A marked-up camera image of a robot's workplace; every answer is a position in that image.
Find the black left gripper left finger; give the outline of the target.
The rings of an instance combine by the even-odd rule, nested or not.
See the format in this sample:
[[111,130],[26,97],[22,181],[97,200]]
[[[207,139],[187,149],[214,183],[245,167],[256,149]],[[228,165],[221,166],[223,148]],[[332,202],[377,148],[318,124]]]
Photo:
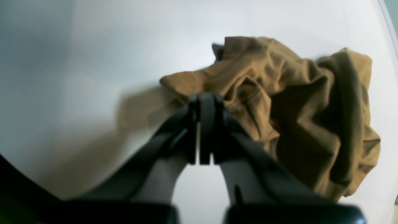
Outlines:
[[199,97],[163,123],[111,177],[82,196],[41,214],[46,224],[179,224],[171,204],[175,184],[195,163]]

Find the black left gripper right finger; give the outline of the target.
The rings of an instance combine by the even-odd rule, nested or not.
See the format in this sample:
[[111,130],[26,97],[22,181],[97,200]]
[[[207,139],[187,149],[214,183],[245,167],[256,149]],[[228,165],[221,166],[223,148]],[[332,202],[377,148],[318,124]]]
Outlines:
[[218,165],[230,208],[226,224],[365,224],[356,206],[324,199],[266,153],[225,108],[219,95],[199,95],[199,163]]

